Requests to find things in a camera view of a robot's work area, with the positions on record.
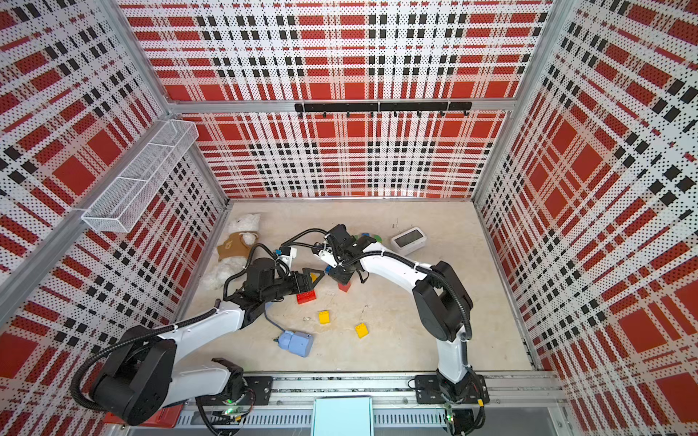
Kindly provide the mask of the light blue tray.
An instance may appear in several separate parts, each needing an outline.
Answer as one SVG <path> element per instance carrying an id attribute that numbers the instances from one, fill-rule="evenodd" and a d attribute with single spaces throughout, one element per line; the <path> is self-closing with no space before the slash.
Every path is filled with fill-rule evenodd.
<path id="1" fill-rule="evenodd" d="M 373 399 L 371 397 L 334 397 L 314 401 L 311 434 L 374 434 Z"/>

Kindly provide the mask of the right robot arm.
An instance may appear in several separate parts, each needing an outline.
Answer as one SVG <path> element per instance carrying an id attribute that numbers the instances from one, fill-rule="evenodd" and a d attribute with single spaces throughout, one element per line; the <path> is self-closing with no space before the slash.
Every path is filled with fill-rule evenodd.
<path id="1" fill-rule="evenodd" d="M 338 283 L 347 284 L 356 274 L 377 275 L 410 292 L 423 327 L 436 339 L 437 395 L 446 403 L 489 403 L 485 380 L 468 360 L 474 303 L 449 263 L 427 265 L 412 261 L 370 234 L 349 234 L 344 225 L 329 231 L 304 230 L 283 242 L 276 254 L 290 263 L 294 258 L 292 250 L 300 247 L 324 262 L 325 272 Z"/>

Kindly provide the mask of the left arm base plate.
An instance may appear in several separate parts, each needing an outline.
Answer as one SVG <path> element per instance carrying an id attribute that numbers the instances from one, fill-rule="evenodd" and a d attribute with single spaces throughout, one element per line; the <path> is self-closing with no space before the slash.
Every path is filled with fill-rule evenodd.
<path id="1" fill-rule="evenodd" d="M 268 405 L 274 379 L 271 376 L 234 376 L 216 395 L 203 396 L 204 406 Z"/>

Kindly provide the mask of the red tool box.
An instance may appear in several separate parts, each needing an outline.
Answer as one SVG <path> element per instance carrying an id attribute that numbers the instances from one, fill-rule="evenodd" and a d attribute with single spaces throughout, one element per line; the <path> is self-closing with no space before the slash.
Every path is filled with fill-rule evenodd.
<path id="1" fill-rule="evenodd" d="M 171 406 L 158 411 L 152 417 L 140 424 L 148 428 L 174 428 L 184 408 L 183 404 Z M 127 423 L 112 413 L 108 413 L 104 419 L 105 424 L 127 425 Z"/>

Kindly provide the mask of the yellow square lego brick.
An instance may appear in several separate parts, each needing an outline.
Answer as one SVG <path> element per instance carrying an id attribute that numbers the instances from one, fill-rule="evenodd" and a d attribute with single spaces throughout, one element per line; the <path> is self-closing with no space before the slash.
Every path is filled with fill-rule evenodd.
<path id="1" fill-rule="evenodd" d="M 331 323 L 331 315 L 329 311 L 322 311 L 318 313 L 318 321 L 321 325 L 327 325 Z"/>

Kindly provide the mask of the red long lego brick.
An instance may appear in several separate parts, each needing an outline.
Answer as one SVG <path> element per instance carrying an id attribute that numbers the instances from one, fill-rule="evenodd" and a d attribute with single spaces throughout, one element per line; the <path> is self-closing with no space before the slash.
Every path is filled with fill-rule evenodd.
<path id="1" fill-rule="evenodd" d="M 315 291 L 302 292 L 301 294 L 296 295 L 296 301 L 299 305 L 310 303 L 316 299 L 317 296 Z"/>

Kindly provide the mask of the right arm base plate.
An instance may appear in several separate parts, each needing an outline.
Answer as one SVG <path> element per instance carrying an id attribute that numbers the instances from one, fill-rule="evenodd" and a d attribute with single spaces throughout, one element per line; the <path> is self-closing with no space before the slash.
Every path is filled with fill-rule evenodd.
<path id="1" fill-rule="evenodd" d="M 414 378 L 414 391 L 419 404 L 490 403 L 485 378 L 469 372 L 458 383 L 452 383 L 439 372 L 418 375 Z"/>

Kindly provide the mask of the white teddy bear brown shirt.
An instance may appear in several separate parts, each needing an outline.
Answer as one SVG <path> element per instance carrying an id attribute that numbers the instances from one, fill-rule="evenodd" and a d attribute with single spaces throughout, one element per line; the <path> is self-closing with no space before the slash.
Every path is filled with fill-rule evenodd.
<path id="1" fill-rule="evenodd" d="M 225 227 L 225 238 L 216 247 L 216 262 L 200 281 L 205 291 L 221 290 L 225 280 L 242 272 L 252 246 L 259 238 L 260 214 L 242 214 Z"/>

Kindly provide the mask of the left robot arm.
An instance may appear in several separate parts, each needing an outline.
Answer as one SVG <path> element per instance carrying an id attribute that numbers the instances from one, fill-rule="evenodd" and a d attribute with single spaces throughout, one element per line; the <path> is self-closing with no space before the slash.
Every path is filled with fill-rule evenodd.
<path id="1" fill-rule="evenodd" d="M 269 303 L 312 292 L 324 275 L 310 268 L 294 271 L 277 253 L 250 256 L 244 270 L 224 282 L 229 287 L 242 279 L 239 289 L 225 290 L 213 308 L 193 318 L 157 329 L 129 329 L 76 370 L 69 392 L 78 405 L 109 412 L 129 425 L 192 398 L 222 396 L 236 403 L 252 396 L 243 369 L 225 358 L 201 368 L 183 369 L 179 363 L 207 343 L 251 325 Z"/>

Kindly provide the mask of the white digital clock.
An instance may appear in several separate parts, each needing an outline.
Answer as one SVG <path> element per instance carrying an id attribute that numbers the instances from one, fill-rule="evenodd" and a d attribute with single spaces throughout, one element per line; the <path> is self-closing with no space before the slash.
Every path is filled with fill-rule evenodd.
<path id="1" fill-rule="evenodd" d="M 426 246 L 427 237 L 419 227 L 402 232 L 391 239 L 392 249 L 402 256 L 408 256 Z"/>

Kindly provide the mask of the black hook rail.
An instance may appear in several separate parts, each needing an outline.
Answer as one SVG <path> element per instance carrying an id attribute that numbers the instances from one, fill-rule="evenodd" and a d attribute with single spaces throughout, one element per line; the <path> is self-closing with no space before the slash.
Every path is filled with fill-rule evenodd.
<path id="1" fill-rule="evenodd" d="M 325 116 L 330 113 L 399 113 L 399 112 L 463 112 L 468 113 L 473 108 L 470 101 L 464 102 L 374 102 L 374 103 L 302 103 L 295 104 L 294 110 L 298 114 L 321 114 Z"/>

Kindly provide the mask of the yellow small lego brick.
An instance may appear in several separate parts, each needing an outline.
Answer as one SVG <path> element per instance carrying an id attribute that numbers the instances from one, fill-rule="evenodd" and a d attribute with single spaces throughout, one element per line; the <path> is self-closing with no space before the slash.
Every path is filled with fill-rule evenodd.
<path id="1" fill-rule="evenodd" d="M 354 327 L 354 330 L 356 331 L 356 335 L 359 339 L 363 339 L 369 334 L 369 330 L 365 323 L 359 323 L 356 325 L 356 327 Z"/>

